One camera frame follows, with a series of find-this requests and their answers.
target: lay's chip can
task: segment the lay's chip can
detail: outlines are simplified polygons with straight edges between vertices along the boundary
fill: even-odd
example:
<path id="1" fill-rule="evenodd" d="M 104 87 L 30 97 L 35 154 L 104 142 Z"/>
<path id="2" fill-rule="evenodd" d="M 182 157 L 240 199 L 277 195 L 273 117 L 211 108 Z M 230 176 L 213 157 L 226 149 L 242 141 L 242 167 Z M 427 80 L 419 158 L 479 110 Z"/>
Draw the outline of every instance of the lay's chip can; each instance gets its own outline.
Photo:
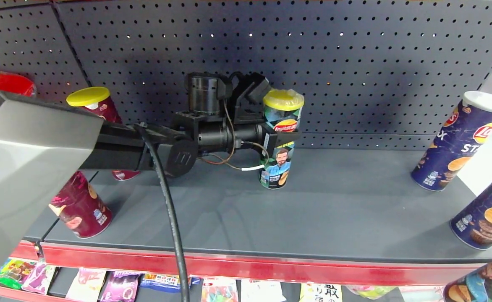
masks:
<path id="1" fill-rule="evenodd" d="M 467 91 L 411 173 L 415 182 L 442 191 L 492 134 L 492 94 Z"/>
<path id="2" fill-rule="evenodd" d="M 450 227 L 473 248 L 492 246 L 492 184 L 450 221 Z"/>
<path id="3" fill-rule="evenodd" d="M 446 285 L 445 302 L 492 302 L 492 262 Z"/>
<path id="4" fill-rule="evenodd" d="M 275 131 L 292 132 L 298 128 L 300 114 L 304 105 L 304 96 L 294 90 L 273 89 L 263 98 L 264 117 Z M 268 189 L 279 189 L 287 183 L 290 159 L 293 156 L 294 142 L 277 146 L 273 154 L 263 154 L 259 180 Z"/>

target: lay's logo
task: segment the lay's logo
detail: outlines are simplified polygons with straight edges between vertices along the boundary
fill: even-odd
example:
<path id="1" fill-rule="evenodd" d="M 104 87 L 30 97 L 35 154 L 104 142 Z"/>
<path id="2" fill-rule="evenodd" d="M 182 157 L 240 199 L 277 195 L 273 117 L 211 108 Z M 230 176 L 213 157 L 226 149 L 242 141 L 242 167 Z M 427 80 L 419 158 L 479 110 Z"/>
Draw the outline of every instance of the lay's logo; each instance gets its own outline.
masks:
<path id="1" fill-rule="evenodd" d="M 274 126 L 274 131 L 291 132 L 296 129 L 298 122 L 294 119 L 285 119 Z"/>
<path id="2" fill-rule="evenodd" d="M 492 122 L 478 128 L 474 132 L 473 139 L 477 143 L 484 143 L 490 134 L 492 134 Z"/>
<path id="3" fill-rule="evenodd" d="M 444 123 L 444 127 L 453 125 L 453 123 L 458 118 L 459 118 L 459 109 L 455 108 L 455 110 L 453 110 L 453 113 L 451 113 L 451 117 L 449 117 L 448 120 L 446 120 L 446 122 Z"/>

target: black cable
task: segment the black cable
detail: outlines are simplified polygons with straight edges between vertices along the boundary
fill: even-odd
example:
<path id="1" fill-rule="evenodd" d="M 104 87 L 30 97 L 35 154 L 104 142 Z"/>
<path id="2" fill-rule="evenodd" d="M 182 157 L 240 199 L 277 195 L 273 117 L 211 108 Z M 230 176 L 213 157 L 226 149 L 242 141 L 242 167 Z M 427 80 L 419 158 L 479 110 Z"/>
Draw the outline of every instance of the black cable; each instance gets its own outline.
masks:
<path id="1" fill-rule="evenodd" d="M 229 80 L 232 81 L 235 76 L 238 77 L 239 81 L 244 79 L 244 74 L 242 74 L 240 71 L 235 71 L 234 73 L 231 73 L 231 75 L 229 75 Z"/>
<path id="2" fill-rule="evenodd" d="M 136 130 L 144 140 L 147 149 L 154 162 L 154 170 L 160 178 L 160 187 L 162 187 L 162 193 L 164 193 L 164 200 L 166 202 L 167 215 L 170 219 L 171 237 L 173 237 L 173 246 L 175 247 L 175 258 L 177 259 L 177 269 L 179 270 L 179 281 L 181 283 L 181 301 L 190 302 L 190 290 L 188 288 L 188 274 L 186 273 L 186 262 L 184 260 L 183 243 L 181 242 L 181 234 L 179 233 L 179 225 L 177 223 L 177 215 L 175 214 L 175 207 L 173 206 L 173 200 L 171 199 L 170 187 L 167 184 L 167 179 L 164 174 L 164 168 L 162 162 L 154 145 L 151 143 L 151 139 L 147 134 L 145 128 L 135 125 Z"/>

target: red shelf edge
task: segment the red shelf edge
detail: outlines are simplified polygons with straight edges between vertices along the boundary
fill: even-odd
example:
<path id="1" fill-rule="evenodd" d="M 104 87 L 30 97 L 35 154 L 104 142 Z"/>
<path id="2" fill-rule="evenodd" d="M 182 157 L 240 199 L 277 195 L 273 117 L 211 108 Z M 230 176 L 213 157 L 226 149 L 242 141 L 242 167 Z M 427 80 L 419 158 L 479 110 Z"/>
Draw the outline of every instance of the red shelf edge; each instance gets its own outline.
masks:
<path id="1" fill-rule="evenodd" d="M 20 243 L 16 246 L 10 257 L 36 261 L 39 260 L 37 251 L 35 251 L 35 245 L 26 240 L 20 240 Z"/>
<path id="2" fill-rule="evenodd" d="M 0 286 L 0 297 L 18 300 L 22 302 L 75 302 L 74 300 L 59 298 L 54 296 L 45 296 L 33 292 L 18 291 Z"/>
<path id="3" fill-rule="evenodd" d="M 41 243 L 46 262 L 55 266 L 88 267 L 177 274 L 172 252 L 84 247 Z M 189 275 L 236 279 L 316 282 L 341 285 L 445 285 L 482 264 L 399 264 L 335 260 L 304 260 L 186 253 Z"/>

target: pegboard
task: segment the pegboard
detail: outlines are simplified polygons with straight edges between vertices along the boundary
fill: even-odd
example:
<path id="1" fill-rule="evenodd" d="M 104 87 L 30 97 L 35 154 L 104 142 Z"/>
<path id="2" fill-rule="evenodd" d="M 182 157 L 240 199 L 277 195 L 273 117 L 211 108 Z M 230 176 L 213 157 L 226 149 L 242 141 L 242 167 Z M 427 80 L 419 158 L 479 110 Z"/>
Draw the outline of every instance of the pegboard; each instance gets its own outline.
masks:
<path id="1" fill-rule="evenodd" d="M 94 86 L 130 122 L 186 109 L 184 74 L 258 71 L 305 95 L 306 133 L 435 134 L 492 71 L 492 1 L 59 5 Z"/>
<path id="2" fill-rule="evenodd" d="M 47 101 L 87 87 L 49 4 L 0 10 L 0 70 L 27 76 Z"/>
<path id="3" fill-rule="evenodd" d="M 397 135 L 397 134 L 362 134 L 362 133 L 304 133 L 299 148 L 332 149 L 373 149 L 419 151 L 427 149 L 434 135 Z"/>
<path id="4" fill-rule="evenodd" d="M 1 8 L 11 8 L 14 6 L 34 5 L 47 3 L 46 0 L 0 0 Z"/>

